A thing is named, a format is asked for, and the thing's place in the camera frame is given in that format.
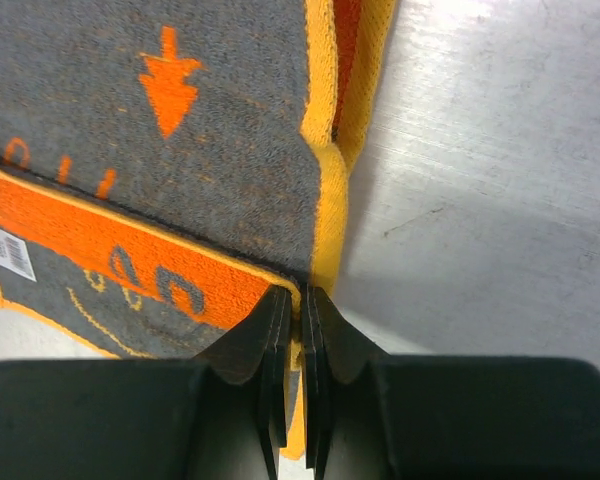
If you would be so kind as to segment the orange towel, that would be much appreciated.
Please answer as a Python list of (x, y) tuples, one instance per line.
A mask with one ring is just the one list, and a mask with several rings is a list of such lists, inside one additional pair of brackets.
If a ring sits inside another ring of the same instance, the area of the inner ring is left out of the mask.
[(391, 1), (0, 1), (0, 307), (189, 357), (334, 288)]

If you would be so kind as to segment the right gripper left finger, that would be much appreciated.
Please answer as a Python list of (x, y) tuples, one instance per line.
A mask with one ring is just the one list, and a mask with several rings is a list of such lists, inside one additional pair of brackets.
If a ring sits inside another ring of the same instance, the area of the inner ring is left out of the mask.
[(0, 479), (274, 479), (291, 295), (191, 359), (0, 362)]

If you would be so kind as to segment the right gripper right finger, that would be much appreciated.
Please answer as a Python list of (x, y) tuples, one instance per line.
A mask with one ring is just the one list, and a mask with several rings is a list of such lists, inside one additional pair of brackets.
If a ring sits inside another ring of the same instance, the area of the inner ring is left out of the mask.
[(390, 354), (309, 287), (306, 464), (318, 479), (600, 479), (600, 371), (569, 358)]

